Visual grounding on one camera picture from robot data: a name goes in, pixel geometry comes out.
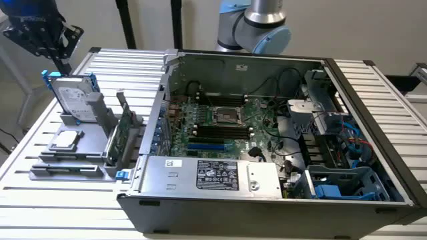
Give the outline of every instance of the blue latch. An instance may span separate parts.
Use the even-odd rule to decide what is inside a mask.
[[[362,196],[343,196],[340,193],[339,186],[336,185],[319,185],[314,188],[315,194],[319,199],[332,199],[332,200],[364,200],[375,201],[376,193],[368,192]]]
[[[115,174],[115,180],[119,181],[125,181],[129,179],[129,173],[127,171],[117,171]]]

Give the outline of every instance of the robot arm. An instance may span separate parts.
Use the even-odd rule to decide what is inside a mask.
[[[0,0],[0,9],[11,23],[3,35],[35,56],[52,59],[68,75],[68,59],[84,30],[65,23],[55,0]]]
[[[291,40],[283,0],[223,0],[219,13],[218,51],[283,52]]]

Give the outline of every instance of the blue cable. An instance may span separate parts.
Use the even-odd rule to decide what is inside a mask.
[[[339,121],[339,123],[354,131],[358,138],[360,137],[360,130],[358,128],[355,128],[348,122]]]

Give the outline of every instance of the cable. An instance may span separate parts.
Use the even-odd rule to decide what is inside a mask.
[[[4,134],[9,135],[9,136],[15,139],[16,143],[20,143],[20,141],[16,139],[16,137],[12,135],[12,133],[4,131],[1,128],[0,128],[0,131],[1,131]]]
[[[266,111],[266,114],[264,114],[264,117],[262,118],[262,123],[260,123],[260,126],[262,126],[262,130],[272,137],[276,137],[276,138],[280,138],[280,139],[291,139],[294,140],[295,142],[298,142],[298,144],[300,143],[298,139],[295,139],[294,137],[290,137],[290,136],[280,136],[280,135],[275,135],[272,134],[271,132],[267,131],[266,127],[264,127],[264,120],[267,118],[267,114],[268,114],[268,110]]]
[[[303,74],[300,72],[300,70],[298,70],[295,67],[286,67],[284,69],[282,69],[282,72],[279,74],[279,80],[282,79],[283,74],[288,71],[288,70],[294,70],[298,73],[299,79],[303,80]]]
[[[362,144],[364,144],[364,145],[367,145],[368,146],[368,148],[370,148],[370,150],[371,150],[371,156],[370,156],[370,160],[372,159],[372,157],[374,157],[374,147],[372,147],[372,145],[371,145],[371,143],[368,142],[368,141],[364,141],[364,140],[362,140],[360,138],[358,139],[359,140],[359,143],[362,143]],[[348,138],[348,142],[355,142],[356,140],[351,137],[351,138]]]
[[[279,76],[278,76],[278,88],[279,88],[279,81],[280,81],[280,79],[282,79],[282,77],[283,77],[283,74],[284,74],[286,72],[288,72],[290,70],[294,70],[294,71],[298,73],[298,76],[299,76],[299,85],[303,85],[304,77],[303,77],[302,72],[300,72],[295,67],[286,67],[284,69],[282,69],[282,72],[280,72],[280,74],[279,74]],[[299,90],[300,90],[300,88],[298,87],[298,88],[296,88],[296,91],[295,91],[294,98],[296,98],[298,93],[299,93]]]
[[[3,145],[3,143],[0,142],[0,149],[7,153],[7,155],[11,155],[11,150],[7,148],[7,146]]]
[[[252,91],[250,91],[247,94],[251,95],[252,93],[255,93],[258,90],[260,90],[260,88],[263,87],[263,85],[268,82],[268,80],[274,80],[274,77],[267,77],[267,79],[262,82],[262,84],[258,86],[258,88],[255,88]]]
[[[300,154],[300,153],[302,153],[300,151],[292,152],[292,153],[290,153],[290,154],[280,154],[280,153],[278,153],[276,150],[278,150],[279,144],[280,144],[280,143],[278,143],[278,144],[274,146],[274,148],[272,148],[272,152],[274,152],[274,154],[276,154],[278,156],[280,156],[280,157],[287,157],[287,156],[291,156],[291,155],[294,155],[294,154]]]
[[[292,153],[290,153],[290,154],[279,154],[276,151],[274,152],[278,156],[280,156],[280,157],[287,157],[287,156],[291,156],[291,155],[294,155],[294,154],[300,154],[302,152],[300,151],[296,151],[296,152],[292,152]]]

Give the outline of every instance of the blue clip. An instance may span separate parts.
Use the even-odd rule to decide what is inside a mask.
[[[368,192],[362,196],[343,196],[340,193],[339,186],[336,185],[319,185],[314,188],[315,194],[319,199],[331,199],[331,200],[363,200],[363,201],[375,201],[376,193]]]
[[[41,77],[43,77],[43,81],[44,81],[44,83],[45,83],[45,85],[47,85],[47,88],[48,88],[49,90],[52,90],[53,88],[52,88],[52,84],[51,84],[51,81],[49,81],[49,77],[60,78],[63,75],[61,75],[61,73],[57,72],[57,71],[51,72],[51,74],[48,74],[48,73],[49,73],[48,70],[44,70],[44,71],[41,72]]]
[[[51,82],[49,82],[49,76],[48,76],[48,70],[44,70],[43,72],[41,72],[41,77],[43,77],[43,81],[44,81],[44,83],[45,83],[45,85],[47,85],[47,88],[49,89],[49,90],[52,90],[52,84],[51,84]]]
[[[129,180],[129,173],[127,171],[117,171],[115,174],[116,181],[125,181]]]

